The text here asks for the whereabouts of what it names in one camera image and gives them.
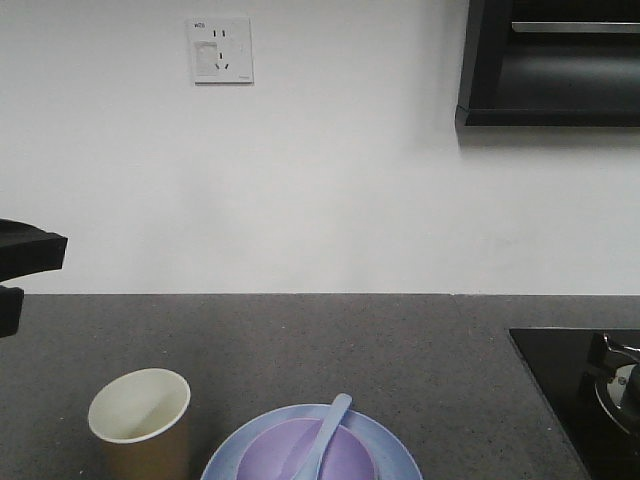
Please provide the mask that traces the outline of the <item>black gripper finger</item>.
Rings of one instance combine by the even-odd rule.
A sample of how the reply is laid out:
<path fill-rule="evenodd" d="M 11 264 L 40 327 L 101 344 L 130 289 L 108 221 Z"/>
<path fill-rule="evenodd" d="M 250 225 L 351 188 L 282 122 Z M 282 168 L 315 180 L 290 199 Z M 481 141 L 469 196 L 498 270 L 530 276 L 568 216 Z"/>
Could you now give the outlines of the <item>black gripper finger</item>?
<path fill-rule="evenodd" d="M 1 220 L 1 279 L 11 280 L 63 266 L 68 239 L 14 220 Z"/>
<path fill-rule="evenodd" d="M 24 291 L 18 287 L 0 287 L 0 337 L 13 336 L 18 332 Z"/>

